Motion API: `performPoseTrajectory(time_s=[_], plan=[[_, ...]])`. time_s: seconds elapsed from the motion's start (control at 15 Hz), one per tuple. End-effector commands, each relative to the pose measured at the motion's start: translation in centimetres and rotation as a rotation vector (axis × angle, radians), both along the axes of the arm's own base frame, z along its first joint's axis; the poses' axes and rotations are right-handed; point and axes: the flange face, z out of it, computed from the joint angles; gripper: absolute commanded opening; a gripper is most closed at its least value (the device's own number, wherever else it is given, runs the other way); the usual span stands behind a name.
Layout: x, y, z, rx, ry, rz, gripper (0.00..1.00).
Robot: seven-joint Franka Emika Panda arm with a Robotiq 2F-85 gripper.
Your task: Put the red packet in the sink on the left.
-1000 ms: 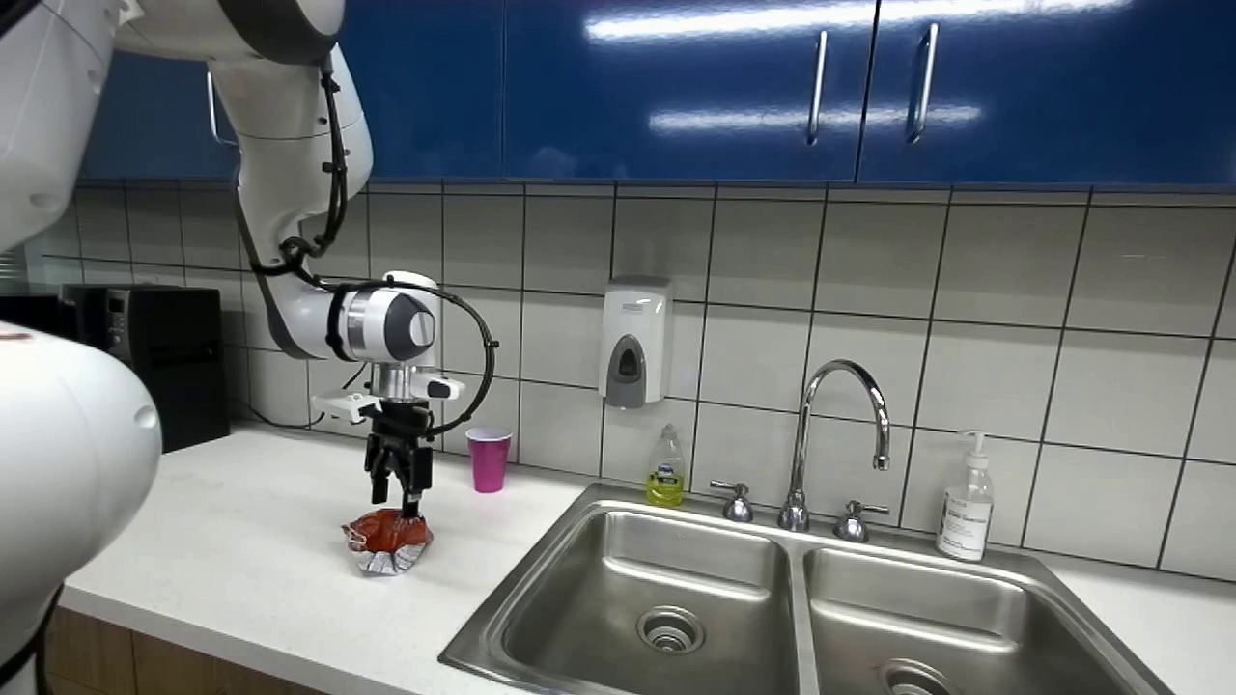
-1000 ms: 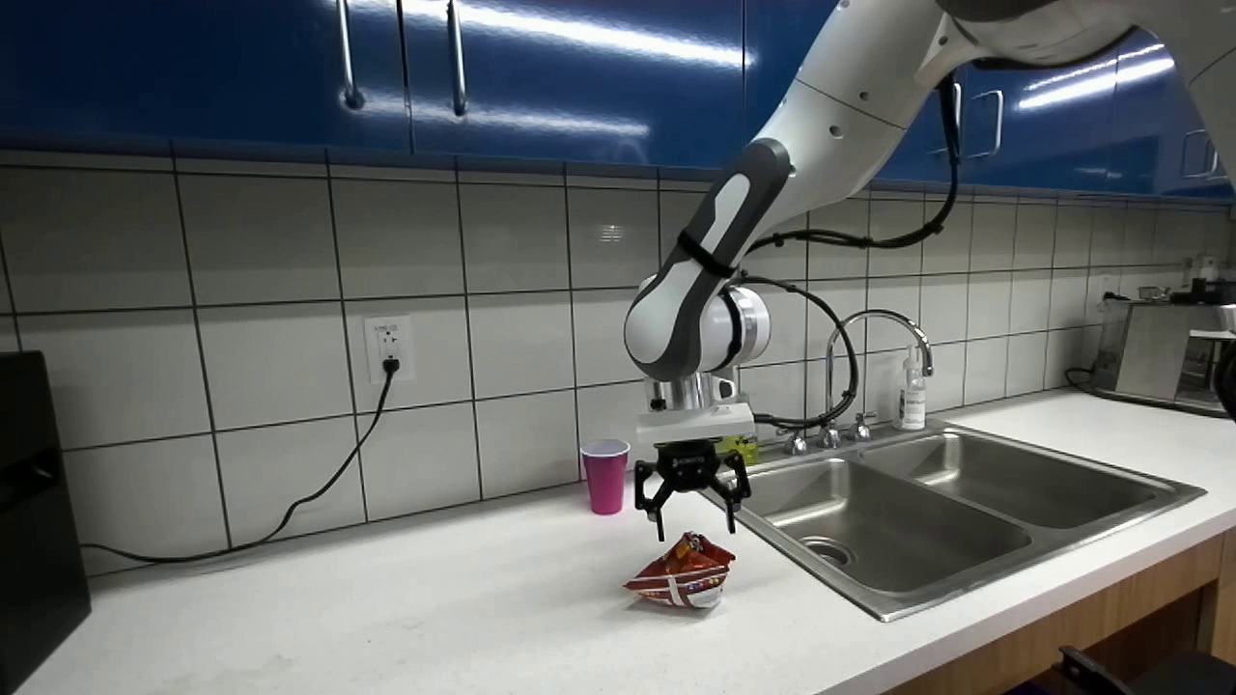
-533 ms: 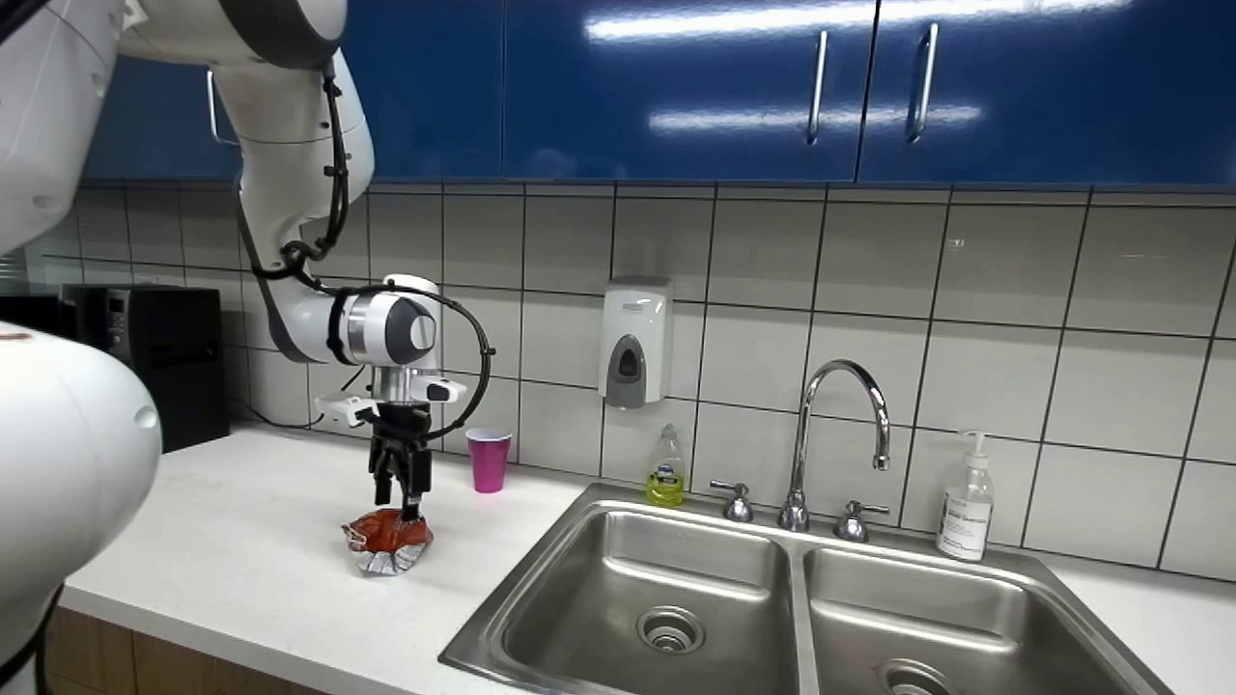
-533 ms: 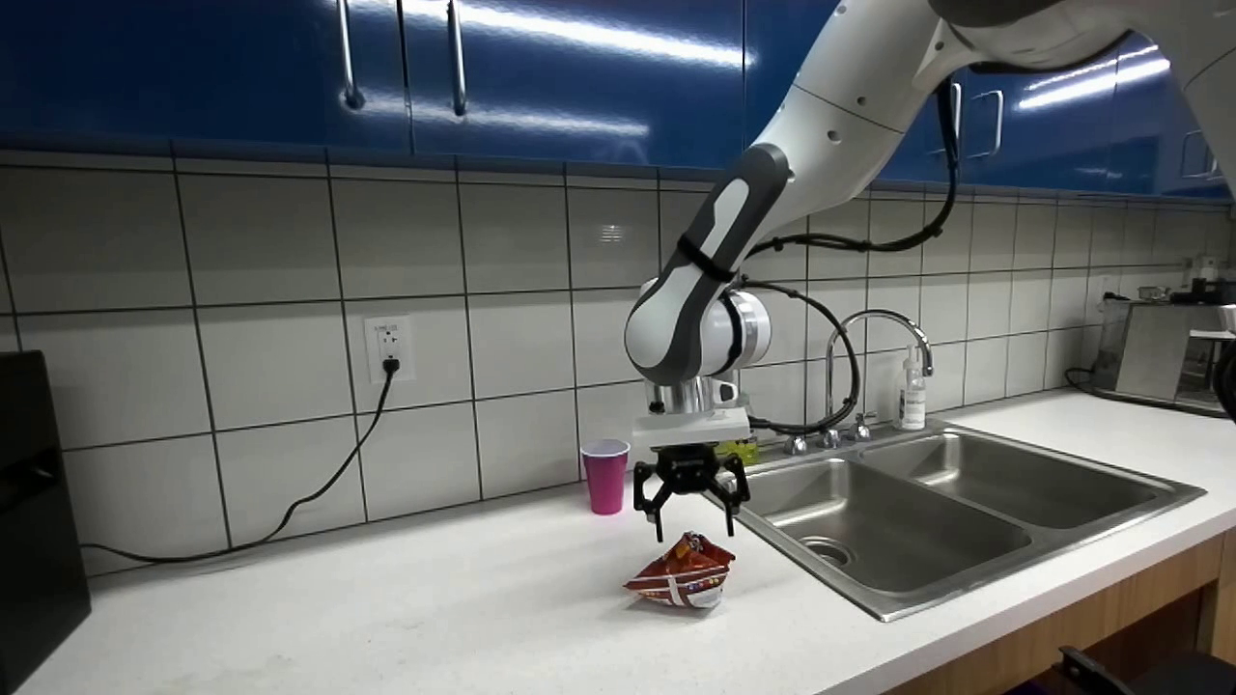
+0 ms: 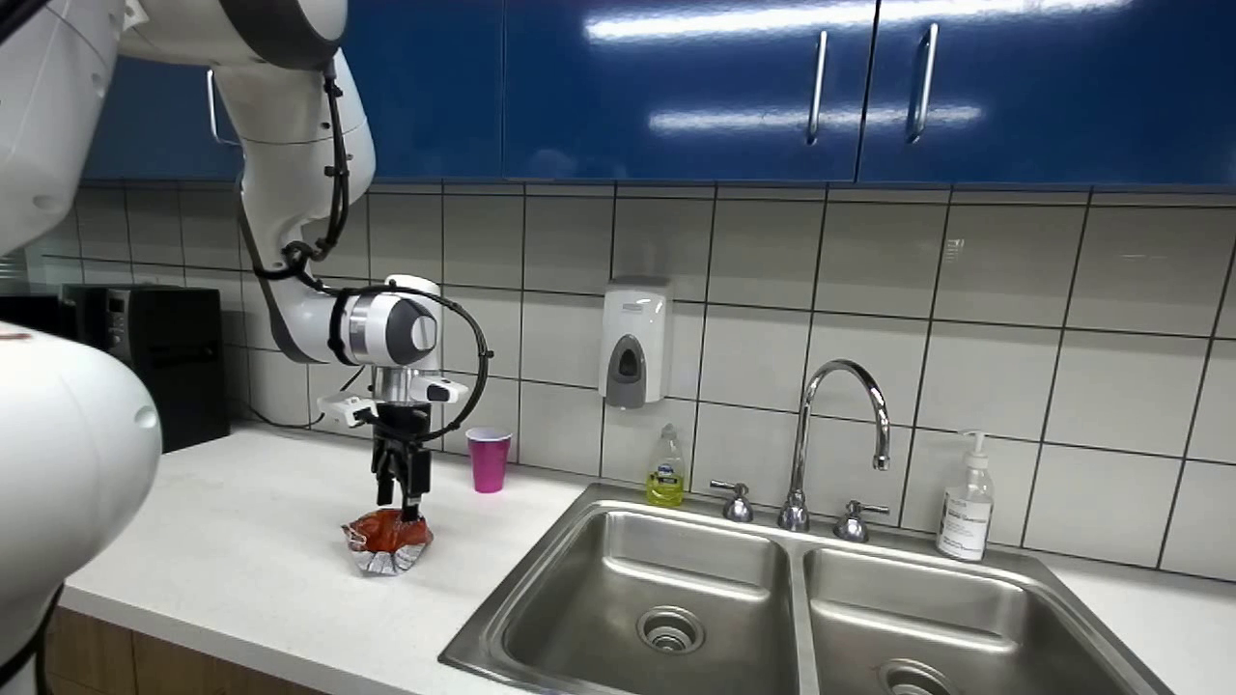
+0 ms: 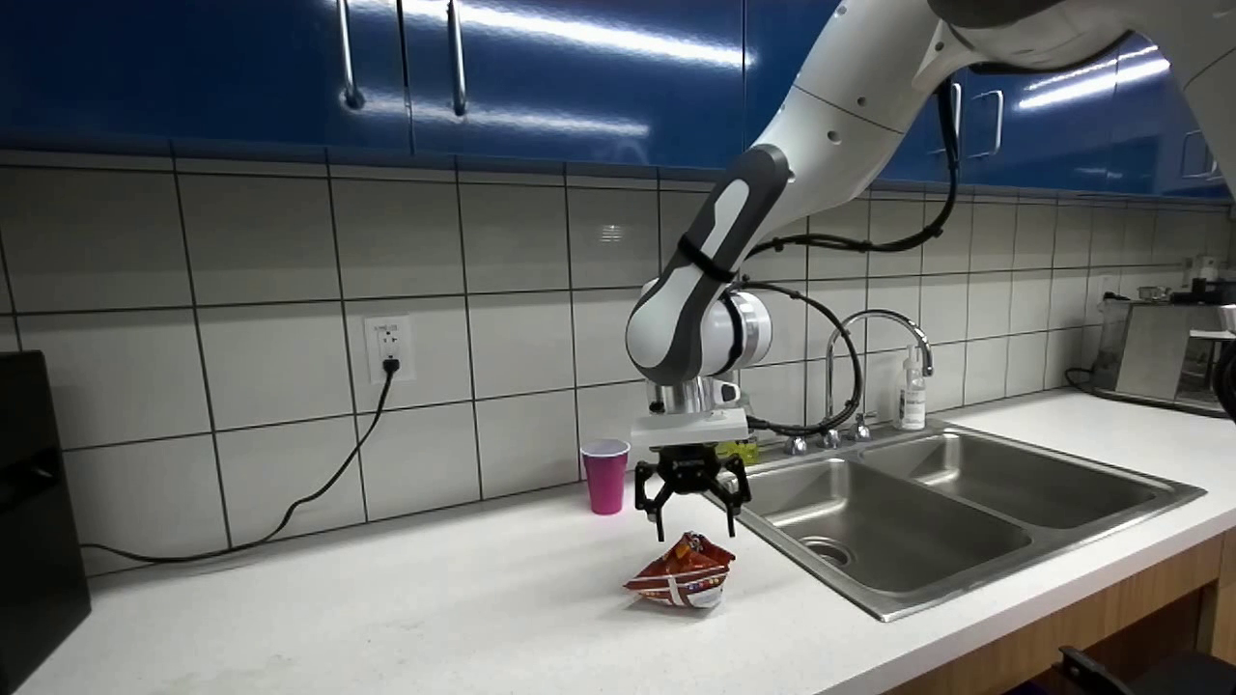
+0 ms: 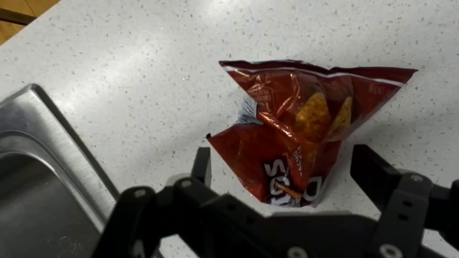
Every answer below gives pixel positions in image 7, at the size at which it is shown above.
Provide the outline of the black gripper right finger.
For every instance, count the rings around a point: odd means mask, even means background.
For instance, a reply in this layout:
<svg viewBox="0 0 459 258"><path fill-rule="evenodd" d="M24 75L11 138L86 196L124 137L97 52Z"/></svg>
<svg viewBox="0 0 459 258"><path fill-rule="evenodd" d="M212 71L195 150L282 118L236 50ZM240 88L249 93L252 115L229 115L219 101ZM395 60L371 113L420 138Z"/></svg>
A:
<svg viewBox="0 0 459 258"><path fill-rule="evenodd" d="M421 243L435 230L459 249L459 180L448 187L417 171L401 171L367 144L354 144L349 174L380 210L368 258L443 258Z"/></svg>

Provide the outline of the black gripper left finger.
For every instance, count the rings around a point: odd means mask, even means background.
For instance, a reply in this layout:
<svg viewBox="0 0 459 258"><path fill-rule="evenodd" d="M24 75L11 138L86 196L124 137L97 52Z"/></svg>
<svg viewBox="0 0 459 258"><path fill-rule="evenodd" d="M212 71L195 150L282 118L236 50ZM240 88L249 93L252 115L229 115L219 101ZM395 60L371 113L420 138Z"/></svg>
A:
<svg viewBox="0 0 459 258"><path fill-rule="evenodd" d="M190 173L154 191L123 190L91 258L162 258L160 240L177 234L199 258L266 258L250 226L259 214L209 187L210 150L196 150Z"/></svg>

